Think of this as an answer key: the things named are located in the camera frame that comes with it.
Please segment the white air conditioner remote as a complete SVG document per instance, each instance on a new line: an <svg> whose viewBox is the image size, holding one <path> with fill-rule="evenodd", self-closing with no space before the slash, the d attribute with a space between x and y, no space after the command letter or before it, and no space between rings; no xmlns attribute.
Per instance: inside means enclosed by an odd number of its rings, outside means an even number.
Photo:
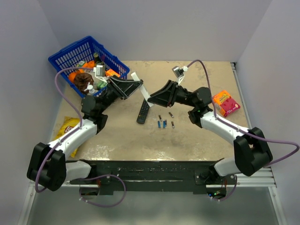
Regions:
<svg viewBox="0 0 300 225"><path fill-rule="evenodd" d="M136 72L133 72L131 74L131 77L133 78L134 81L142 81L136 74ZM145 86L142 84L140 87L139 87L139 90L141 92L141 94L143 95L144 99L146 100L147 104L149 105L149 107L153 107L154 104L153 103L150 103L148 101L148 99L150 98L150 94L148 93L148 91L146 90Z"/></svg>

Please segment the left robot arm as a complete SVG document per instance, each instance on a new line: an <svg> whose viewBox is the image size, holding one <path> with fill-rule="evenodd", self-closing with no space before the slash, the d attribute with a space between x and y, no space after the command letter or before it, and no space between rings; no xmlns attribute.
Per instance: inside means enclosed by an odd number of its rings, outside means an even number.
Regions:
<svg viewBox="0 0 300 225"><path fill-rule="evenodd" d="M85 141L98 134L107 122L103 112L118 98L127 99L143 85L143 80L124 80L117 76L108 79L106 89L100 96L88 95L81 101L82 120L60 138L48 143L38 143L33 150L27 178L35 187L43 186L58 190L66 181L76 179L92 184L97 172L84 161L66 162L67 158Z"/></svg>

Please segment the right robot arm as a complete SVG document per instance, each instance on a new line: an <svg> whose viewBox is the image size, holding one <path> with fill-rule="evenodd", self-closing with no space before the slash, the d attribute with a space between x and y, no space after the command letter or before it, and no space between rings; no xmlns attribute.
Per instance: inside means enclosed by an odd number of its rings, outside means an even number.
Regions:
<svg viewBox="0 0 300 225"><path fill-rule="evenodd" d="M171 107L174 103L193 107L188 112L193 124L217 134L233 146L233 157L216 161L199 175L207 184L220 184L230 174L251 176L273 160L262 130L218 120L214 111L209 108L212 100L211 91L207 87L190 92L177 82L169 80L162 89L151 94L147 101L163 107Z"/></svg>

